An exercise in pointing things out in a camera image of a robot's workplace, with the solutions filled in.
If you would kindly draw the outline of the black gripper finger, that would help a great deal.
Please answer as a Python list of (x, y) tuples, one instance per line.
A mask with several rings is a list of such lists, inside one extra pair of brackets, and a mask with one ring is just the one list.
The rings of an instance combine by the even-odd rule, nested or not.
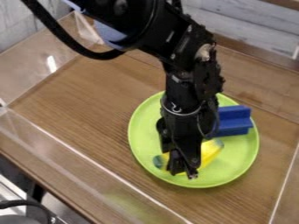
[(170, 151), (170, 159), (167, 163), (167, 171), (175, 176), (184, 173), (187, 179), (196, 179), (199, 177), (198, 169), (200, 163), (198, 160), (188, 162), (183, 157), (183, 154), (178, 150)]
[(172, 126), (167, 122), (167, 120), (161, 117), (157, 120), (155, 127), (159, 134), (161, 152), (163, 153), (170, 152), (171, 150), (175, 149)]

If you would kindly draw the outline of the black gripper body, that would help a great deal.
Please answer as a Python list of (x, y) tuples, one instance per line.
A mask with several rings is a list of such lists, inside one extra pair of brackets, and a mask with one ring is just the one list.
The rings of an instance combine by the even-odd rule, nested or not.
[(172, 126), (172, 140), (178, 150), (188, 162), (199, 161), (202, 165), (202, 143), (212, 139), (219, 128), (219, 101), (216, 97), (202, 101), (191, 110), (184, 111), (168, 97), (163, 95), (161, 117)]

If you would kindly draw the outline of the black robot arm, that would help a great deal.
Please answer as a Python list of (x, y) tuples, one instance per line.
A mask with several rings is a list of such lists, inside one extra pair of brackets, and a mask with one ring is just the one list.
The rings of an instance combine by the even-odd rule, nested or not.
[(194, 179), (202, 167), (202, 143), (220, 126), (223, 91), (216, 41), (203, 24), (183, 13), (182, 0), (61, 0), (92, 18), (111, 49), (93, 52), (67, 33), (37, 0), (20, 0), (56, 38), (80, 55), (112, 60), (137, 49), (155, 56), (165, 72), (156, 122), (165, 170)]

